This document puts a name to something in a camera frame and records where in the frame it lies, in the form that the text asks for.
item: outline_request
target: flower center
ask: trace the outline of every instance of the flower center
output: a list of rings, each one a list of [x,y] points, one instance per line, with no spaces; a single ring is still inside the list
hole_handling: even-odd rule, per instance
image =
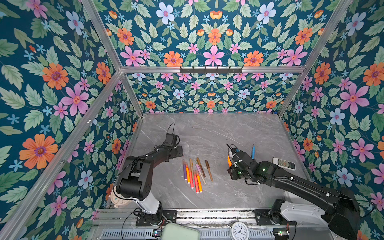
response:
[[[76,96],[74,99],[73,99],[73,103],[74,104],[79,104],[80,103],[80,97],[79,96]]]
[[[372,78],[377,78],[378,75],[379,75],[379,71],[374,71],[372,73]]]
[[[61,77],[61,75],[60,75],[59,72],[54,72],[54,73],[52,74],[52,79],[53,79],[54,81],[59,80],[60,77]]]
[[[38,156],[38,157],[41,157],[44,153],[45,153],[46,149],[45,147],[38,147],[36,150],[35,150],[35,155]]]

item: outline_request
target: horizontal metal bar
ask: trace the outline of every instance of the horizontal metal bar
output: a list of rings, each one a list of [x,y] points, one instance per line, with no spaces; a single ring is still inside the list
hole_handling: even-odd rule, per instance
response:
[[[347,8],[351,3],[352,3],[351,0],[340,0],[339,3],[337,4],[335,11],[332,13],[331,17],[329,18],[327,25],[324,27],[323,33],[321,34],[315,47],[311,51],[306,63],[304,64],[304,71],[301,72],[301,74],[297,77],[294,85],[292,86],[291,90],[287,94],[287,97],[285,98],[284,103],[278,112],[280,117],[284,114],[289,104],[291,104],[292,99],[296,95],[297,91],[299,90],[305,78],[308,76],[308,73],[310,72],[312,66],[315,64],[321,51],[327,44],[329,38],[331,37],[331,34],[339,24],[341,18],[343,17],[343,15],[347,11]]]
[[[259,67],[128,67],[121,68],[122,73],[302,73],[302,66],[259,66]]]
[[[137,115],[142,118],[143,116],[143,110],[141,109],[141,106],[139,104],[139,100],[136,97],[136,94],[133,90],[133,87],[129,84],[129,80],[126,74],[123,74],[123,77],[121,78],[121,82],[127,91],[128,98],[131,100],[131,103],[133,105],[133,108],[135,109]]]
[[[100,41],[103,44],[104,49],[107,51],[109,58],[111,59],[112,65],[116,71],[119,71],[122,67],[118,53],[115,50],[115,47],[112,44],[111,39],[107,34],[105,29],[104,22],[102,21],[95,3],[93,0],[82,0],[81,1],[97,34],[99,35]]]
[[[33,187],[28,191],[15,213],[7,221],[0,231],[1,240],[14,240],[25,226],[26,222],[37,208],[37,205],[41,202],[45,196],[48,187],[56,179],[57,175],[64,166],[64,163],[72,154],[78,142],[83,137],[86,130],[89,128],[89,122],[92,121],[100,108],[105,103],[105,100],[109,97],[110,92],[116,86],[120,79],[120,74],[115,73],[112,76],[107,85],[100,92],[99,96],[93,102],[89,110],[84,114],[80,122],[74,128],[72,133],[66,139],[59,151],[53,157],[51,162],[45,168]]]

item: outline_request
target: white alarm clock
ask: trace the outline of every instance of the white alarm clock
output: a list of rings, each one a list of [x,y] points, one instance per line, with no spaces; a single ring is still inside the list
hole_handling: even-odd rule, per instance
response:
[[[114,187],[114,189],[115,191],[111,191],[111,194],[109,195],[109,197],[111,198],[111,202],[114,204],[115,208],[119,208],[121,206],[127,205],[132,202],[132,200],[124,200],[125,197],[116,192],[116,186]]]
[[[248,227],[242,222],[235,222],[232,225],[230,236],[232,240],[248,240]]]

